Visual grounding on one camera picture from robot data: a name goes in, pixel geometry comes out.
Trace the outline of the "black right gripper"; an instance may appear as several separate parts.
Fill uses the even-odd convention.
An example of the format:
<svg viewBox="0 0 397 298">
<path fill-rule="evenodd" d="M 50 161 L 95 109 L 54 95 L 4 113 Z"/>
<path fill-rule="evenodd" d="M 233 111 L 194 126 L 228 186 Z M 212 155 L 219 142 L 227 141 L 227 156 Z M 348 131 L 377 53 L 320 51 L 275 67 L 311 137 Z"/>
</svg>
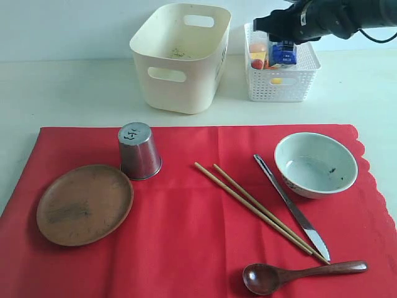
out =
<svg viewBox="0 0 397 298">
<path fill-rule="evenodd" d="M 297 45 L 315 42 L 321 37 L 296 37 L 294 30 L 300 28 L 300 11 L 304 4 L 293 1 L 286 9 L 275 9 L 268 16 L 255 18 L 252 22 L 253 31 L 265 32 L 271 42 L 288 41 Z"/>
</svg>

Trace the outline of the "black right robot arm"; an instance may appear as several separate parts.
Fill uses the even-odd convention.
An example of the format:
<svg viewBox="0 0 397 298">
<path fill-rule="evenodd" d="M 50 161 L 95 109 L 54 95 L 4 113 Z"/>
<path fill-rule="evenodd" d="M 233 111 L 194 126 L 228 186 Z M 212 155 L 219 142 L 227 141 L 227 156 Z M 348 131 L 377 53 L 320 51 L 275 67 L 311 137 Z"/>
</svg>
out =
<svg viewBox="0 0 397 298">
<path fill-rule="evenodd" d="M 347 40 L 360 32 L 372 42 L 383 44 L 396 35 L 379 40 L 365 29 L 396 26 L 396 1 L 317 0 L 291 1 L 286 9 L 273 10 L 252 22 L 254 31 L 269 34 L 272 42 L 289 41 L 296 45 L 318 41 L 325 35 Z"/>
</svg>

